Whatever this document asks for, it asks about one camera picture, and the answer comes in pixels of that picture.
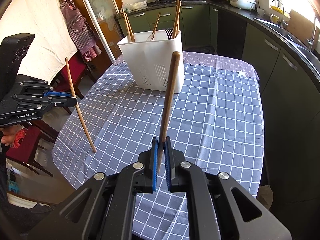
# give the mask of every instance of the kitchen faucet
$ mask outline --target kitchen faucet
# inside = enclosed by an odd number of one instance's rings
[[[316,17],[316,14],[315,14],[315,18],[313,20],[313,27],[312,27],[312,36],[311,36],[311,39],[310,40],[307,40],[309,46],[308,46],[308,51],[311,52],[312,50],[312,46],[313,46],[313,43],[315,42],[315,35],[316,35],[316,20],[317,20],[317,17]]]
[[[274,1],[278,1],[278,2],[280,2],[281,3],[281,5],[282,5],[282,20],[281,20],[281,22],[280,22],[280,28],[281,29],[283,29],[283,25],[284,25],[284,21],[283,21],[283,16],[284,16],[284,6],[283,6],[283,3],[280,1],[280,0],[273,0],[273,2]]]

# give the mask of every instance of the white star print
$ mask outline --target white star print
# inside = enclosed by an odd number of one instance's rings
[[[245,78],[247,77],[245,74],[246,72],[243,72],[242,70],[237,71],[238,72],[238,77],[244,76]]]

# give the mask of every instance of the sink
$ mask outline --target sink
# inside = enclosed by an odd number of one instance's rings
[[[293,36],[291,33],[289,33],[287,30],[285,29],[281,29],[278,25],[264,21],[264,20],[260,20],[260,19],[255,19],[261,23],[263,23],[264,25],[266,25],[267,27],[273,29],[274,31],[276,31],[277,33],[279,33],[280,35],[282,35],[283,37],[285,37],[287,40],[293,42],[294,44],[297,44],[301,47],[306,48],[306,46],[295,36]]]
[[[278,25],[260,19],[256,20],[263,23],[268,28],[273,29],[281,36],[283,36],[285,39],[287,39],[289,42],[291,42],[301,52],[300,56],[304,57],[308,62],[310,62],[310,64],[314,67],[318,75],[320,75],[320,61],[312,52],[308,51],[307,47],[297,37],[292,35],[287,30],[281,29]]]

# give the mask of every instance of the black countertop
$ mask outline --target black countertop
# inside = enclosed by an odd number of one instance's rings
[[[272,38],[275,42],[277,42],[281,47],[283,47],[287,52],[290,53],[290,55],[298,62],[298,64],[304,69],[304,71],[308,74],[310,79],[313,81],[314,85],[317,87],[318,91],[320,92],[320,69],[317,69],[314,67],[291,42],[289,42],[287,39],[285,39],[283,36],[281,36],[279,33],[274,31],[273,29],[265,26],[262,22],[257,21],[257,19],[262,20],[268,20],[268,18],[260,17],[254,12],[251,12],[249,10],[244,9],[238,9],[236,7],[231,6],[227,1],[225,2],[213,2],[210,0],[203,1],[183,1],[181,2],[181,6],[183,5],[211,5],[214,6],[217,9],[222,9],[225,11],[228,11],[229,13],[232,13],[233,15],[240,17],[241,19],[245,20],[246,22],[250,23],[251,25],[255,26],[259,30],[261,30],[263,33],[268,35],[270,38]],[[127,13],[127,15],[132,15],[140,12],[145,12],[149,10],[159,9],[159,8],[165,8],[165,7],[172,7],[175,6],[176,2],[173,0],[172,3],[167,4],[160,4],[160,5],[148,5],[145,8],[142,8],[140,10],[135,10],[132,12]],[[122,13],[116,14],[116,19],[123,18]]]

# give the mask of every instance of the white curtain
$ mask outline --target white curtain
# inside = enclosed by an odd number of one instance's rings
[[[36,37],[22,60],[19,74],[49,83],[77,51],[71,40],[59,0],[13,0],[0,20],[0,42],[17,33]]]

